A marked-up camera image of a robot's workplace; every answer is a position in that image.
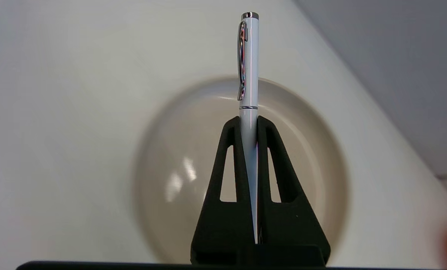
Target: chrome band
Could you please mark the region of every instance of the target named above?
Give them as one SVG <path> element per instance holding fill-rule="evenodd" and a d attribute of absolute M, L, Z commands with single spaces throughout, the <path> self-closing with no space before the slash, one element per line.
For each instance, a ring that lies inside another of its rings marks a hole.
<path fill-rule="evenodd" d="M 258 106 L 240 106 L 239 110 L 241 109 L 254 109 L 254 110 L 258 110 Z"/>
<path fill-rule="evenodd" d="M 258 14 L 256 12 L 245 12 L 242 14 L 242 20 L 245 18 L 255 18 L 258 20 Z"/>

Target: chrome pen clip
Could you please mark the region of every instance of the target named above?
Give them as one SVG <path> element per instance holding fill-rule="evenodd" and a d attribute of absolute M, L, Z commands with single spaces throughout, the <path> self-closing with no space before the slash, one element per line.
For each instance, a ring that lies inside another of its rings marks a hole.
<path fill-rule="evenodd" d="M 240 86 L 238 90 L 237 100 L 242 101 L 245 96 L 245 53 L 244 53 L 244 41 L 247 40 L 247 24 L 242 21 L 238 26 L 237 35 L 237 65 L 238 65 L 238 77 L 240 79 Z"/>

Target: white table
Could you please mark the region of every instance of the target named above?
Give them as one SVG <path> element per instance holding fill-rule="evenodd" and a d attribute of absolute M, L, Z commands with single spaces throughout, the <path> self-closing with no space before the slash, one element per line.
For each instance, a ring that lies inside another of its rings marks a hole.
<path fill-rule="evenodd" d="M 350 176 L 332 266 L 447 268 L 447 192 L 291 1 L 0 2 L 0 269 L 155 261 L 132 217 L 146 126 L 171 98 L 237 74 L 258 12 L 260 76 L 336 135 Z"/>

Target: beige plate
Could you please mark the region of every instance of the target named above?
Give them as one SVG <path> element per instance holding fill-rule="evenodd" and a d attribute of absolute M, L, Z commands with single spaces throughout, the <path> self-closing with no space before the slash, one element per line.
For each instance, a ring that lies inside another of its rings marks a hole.
<path fill-rule="evenodd" d="M 347 208 L 342 156 L 323 120 L 302 99 L 260 80 L 259 114 L 277 126 L 333 252 Z M 138 220 L 162 263 L 189 263 L 190 244 L 222 127 L 239 113 L 237 79 L 198 85 L 169 104 L 150 128 L 136 170 Z M 272 198 L 279 201 L 270 162 Z M 221 200 L 235 201 L 229 149 Z"/>

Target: white pen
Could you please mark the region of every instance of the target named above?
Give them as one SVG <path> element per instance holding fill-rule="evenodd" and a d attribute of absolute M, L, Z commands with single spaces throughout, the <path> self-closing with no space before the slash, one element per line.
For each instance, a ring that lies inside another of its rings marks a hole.
<path fill-rule="evenodd" d="M 238 28 L 238 74 L 240 79 L 237 100 L 242 144 L 249 178 L 250 201 L 257 242 L 257 117 L 258 117 L 258 14 L 246 12 Z"/>

